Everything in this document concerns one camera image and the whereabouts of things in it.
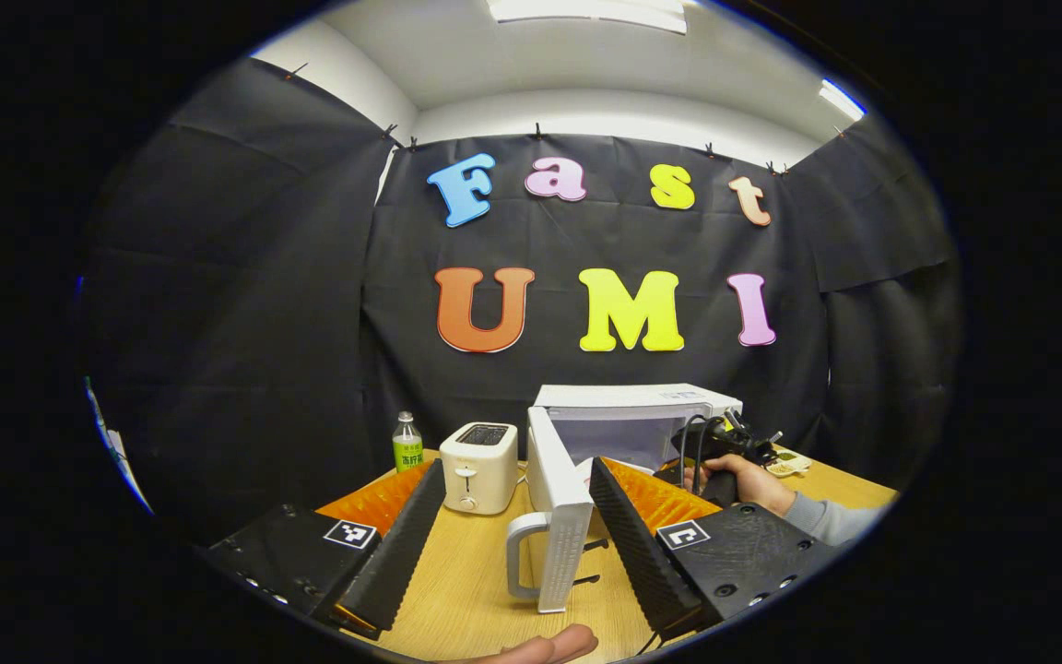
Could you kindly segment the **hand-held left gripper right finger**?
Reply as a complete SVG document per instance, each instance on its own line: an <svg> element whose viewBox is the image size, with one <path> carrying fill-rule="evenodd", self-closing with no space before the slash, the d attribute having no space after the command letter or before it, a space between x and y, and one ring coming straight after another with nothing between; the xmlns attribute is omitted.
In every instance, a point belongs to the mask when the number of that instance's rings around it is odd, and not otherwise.
<svg viewBox="0 0 1062 664"><path fill-rule="evenodd" d="M720 507L615 459L595 459L589 492L661 637L742 622L842 554L757 504Z"/></svg>

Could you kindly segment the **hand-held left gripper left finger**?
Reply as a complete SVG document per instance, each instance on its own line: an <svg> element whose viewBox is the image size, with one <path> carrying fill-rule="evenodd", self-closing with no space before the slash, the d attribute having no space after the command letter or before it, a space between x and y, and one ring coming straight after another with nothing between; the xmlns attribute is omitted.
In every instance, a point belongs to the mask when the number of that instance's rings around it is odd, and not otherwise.
<svg viewBox="0 0 1062 664"><path fill-rule="evenodd" d="M204 555L314 622L379 639L395 625L445 494L432 459L321 510L279 505Z"/></svg>

